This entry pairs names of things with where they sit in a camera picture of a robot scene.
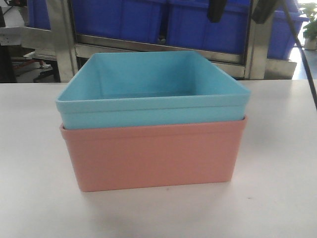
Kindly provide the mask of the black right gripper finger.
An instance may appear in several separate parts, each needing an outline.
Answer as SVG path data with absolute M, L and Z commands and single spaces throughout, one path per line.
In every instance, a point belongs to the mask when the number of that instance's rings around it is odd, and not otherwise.
M 252 13 L 256 24 L 264 24 L 278 7 L 278 0 L 259 0 Z
M 209 0 L 207 17 L 211 23 L 218 23 L 223 15 L 227 0 Z

